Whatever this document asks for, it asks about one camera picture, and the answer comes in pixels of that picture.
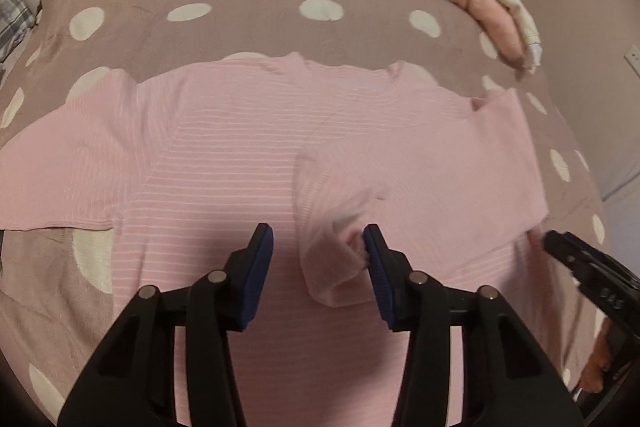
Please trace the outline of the right hand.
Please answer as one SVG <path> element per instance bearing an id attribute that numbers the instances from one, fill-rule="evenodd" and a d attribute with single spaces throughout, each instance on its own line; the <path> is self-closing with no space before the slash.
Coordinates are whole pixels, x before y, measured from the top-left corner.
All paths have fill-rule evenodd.
<path id="1" fill-rule="evenodd" d="M 608 333 L 611 326 L 610 319 L 603 321 L 589 360 L 582 370 L 579 386 L 585 392 L 599 393 L 603 389 L 603 374 L 612 361 L 611 349 L 608 345 Z"/>

